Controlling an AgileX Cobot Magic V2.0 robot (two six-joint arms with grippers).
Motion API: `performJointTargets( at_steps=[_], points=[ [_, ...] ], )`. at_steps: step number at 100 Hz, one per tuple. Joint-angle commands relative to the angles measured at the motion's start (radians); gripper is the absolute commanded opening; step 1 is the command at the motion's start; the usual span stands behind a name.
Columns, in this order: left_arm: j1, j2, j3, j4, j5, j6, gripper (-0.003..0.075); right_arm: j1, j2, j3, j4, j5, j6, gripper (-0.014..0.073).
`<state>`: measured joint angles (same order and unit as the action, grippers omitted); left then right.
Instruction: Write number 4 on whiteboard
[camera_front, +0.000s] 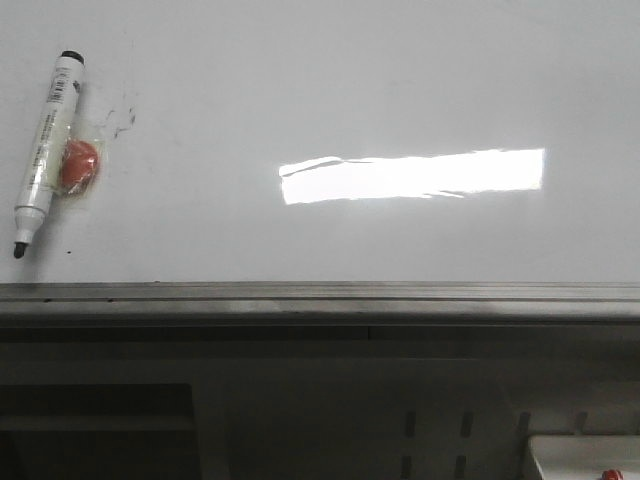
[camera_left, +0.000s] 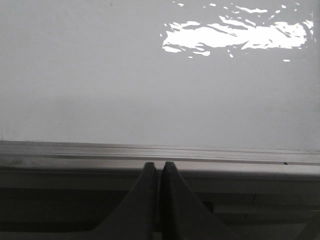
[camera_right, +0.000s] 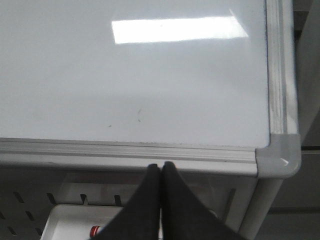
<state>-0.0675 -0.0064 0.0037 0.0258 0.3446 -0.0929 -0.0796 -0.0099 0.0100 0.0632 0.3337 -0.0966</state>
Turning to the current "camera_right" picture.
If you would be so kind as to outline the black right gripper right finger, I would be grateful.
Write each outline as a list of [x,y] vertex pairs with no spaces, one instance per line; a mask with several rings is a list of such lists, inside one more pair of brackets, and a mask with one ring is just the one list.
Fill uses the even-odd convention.
[[174,163],[161,170],[162,231],[165,240],[243,240],[192,193]]

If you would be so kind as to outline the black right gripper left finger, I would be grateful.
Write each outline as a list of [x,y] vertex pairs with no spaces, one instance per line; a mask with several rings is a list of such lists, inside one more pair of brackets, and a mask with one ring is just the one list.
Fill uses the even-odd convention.
[[150,164],[127,204],[93,239],[157,240],[161,207],[160,178],[159,167]]

